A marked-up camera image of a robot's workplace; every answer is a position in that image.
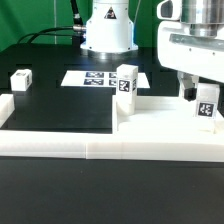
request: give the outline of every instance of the white platform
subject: white platform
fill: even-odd
[[[220,114],[196,121],[177,97],[137,97],[135,115],[120,117],[115,102],[113,134],[0,131],[0,155],[224,162]]]

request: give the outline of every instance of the black table surface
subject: black table surface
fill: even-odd
[[[176,74],[159,66],[154,49],[103,63],[71,46],[11,46],[0,54],[0,93],[11,93],[17,69],[34,75],[32,88],[13,93],[16,111],[4,129],[110,133],[114,90],[60,83],[70,69],[115,71],[122,63],[147,74],[152,88],[139,94],[177,94]],[[0,157],[1,224],[223,224],[223,199],[223,163]]]
[[[12,45],[0,54],[0,94],[12,93],[10,76],[31,69],[33,83],[26,92],[13,92],[15,112],[2,129],[112,132],[112,88],[61,87],[68,70],[112,71],[121,64],[137,65],[151,89],[139,95],[176,96],[176,72],[161,68],[156,49],[141,48],[138,56],[123,60],[96,60],[66,45]]]

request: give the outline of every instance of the white cube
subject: white cube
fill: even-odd
[[[10,78],[12,91],[26,91],[32,83],[32,71],[17,70]]]

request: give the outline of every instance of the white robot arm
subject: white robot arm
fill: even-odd
[[[185,99],[197,101],[196,116],[212,105],[214,117],[219,86],[200,84],[198,77],[224,82],[224,0],[165,0],[157,16],[168,20],[158,29],[161,65],[178,71]]]

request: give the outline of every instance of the black cable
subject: black cable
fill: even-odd
[[[61,31],[61,30],[73,30],[72,26],[64,26],[64,27],[54,27],[54,28],[49,28],[46,30],[42,30],[39,33],[36,33],[33,35],[33,37],[31,37],[27,43],[32,43],[39,35],[48,33],[48,32],[52,32],[52,31]]]
[[[73,35],[70,35],[70,34],[55,34],[55,33],[29,33],[29,34],[27,34],[27,35],[21,37],[21,38],[18,40],[17,44],[20,44],[21,41],[24,40],[26,37],[34,36],[34,35],[35,35],[35,36],[38,35],[38,36],[80,37],[79,34],[78,34],[78,35],[74,35],[74,34],[73,34]]]
[[[78,9],[78,5],[77,5],[76,0],[70,0],[70,2],[71,2],[71,5],[72,5],[74,24],[83,25],[83,21],[82,21],[82,18],[80,17],[79,9]]]

